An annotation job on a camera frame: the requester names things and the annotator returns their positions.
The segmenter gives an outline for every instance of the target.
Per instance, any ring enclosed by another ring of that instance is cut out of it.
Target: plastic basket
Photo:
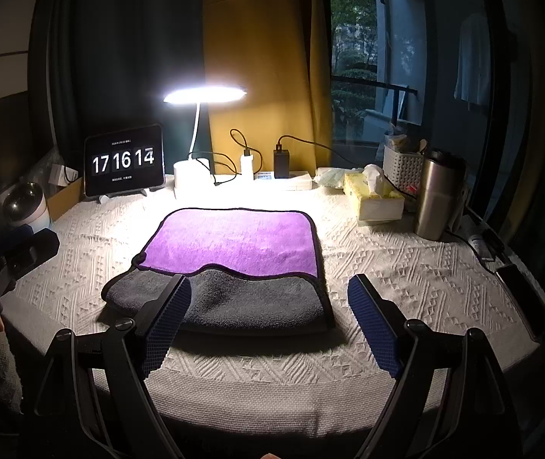
[[[383,172],[389,180],[402,191],[410,185],[419,187],[423,155],[420,153],[398,153],[385,146]]]

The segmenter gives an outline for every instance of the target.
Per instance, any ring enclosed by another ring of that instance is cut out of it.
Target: blue gripper pad
[[[383,300],[370,284],[366,276],[359,274],[349,280],[347,297],[357,323],[370,346],[372,355],[381,369],[388,371],[392,378],[398,379],[402,375],[404,364],[400,359],[398,329],[402,320],[397,316],[393,319],[386,319],[380,307],[389,310],[391,306],[385,303],[392,303],[393,308],[398,312],[397,306],[389,300]]]
[[[139,368],[143,378],[162,366],[191,300],[189,280],[175,275],[158,299],[146,302],[135,316],[136,334],[144,341],[143,362]]]

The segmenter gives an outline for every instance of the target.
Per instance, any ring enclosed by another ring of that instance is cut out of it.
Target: black charger
[[[283,150],[281,143],[277,143],[277,148],[272,153],[274,163],[274,178],[288,179],[290,177],[290,151]]]

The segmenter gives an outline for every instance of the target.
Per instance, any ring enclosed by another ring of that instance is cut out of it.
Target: digital clock display
[[[88,197],[164,184],[162,129],[158,125],[90,136],[84,155]]]

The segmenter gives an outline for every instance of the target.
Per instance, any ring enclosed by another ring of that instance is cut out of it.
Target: purple towel
[[[250,278],[308,275],[323,283],[315,225],[298,211],[181,208],[166,216],[134,263],[163,273],[218,267]]]

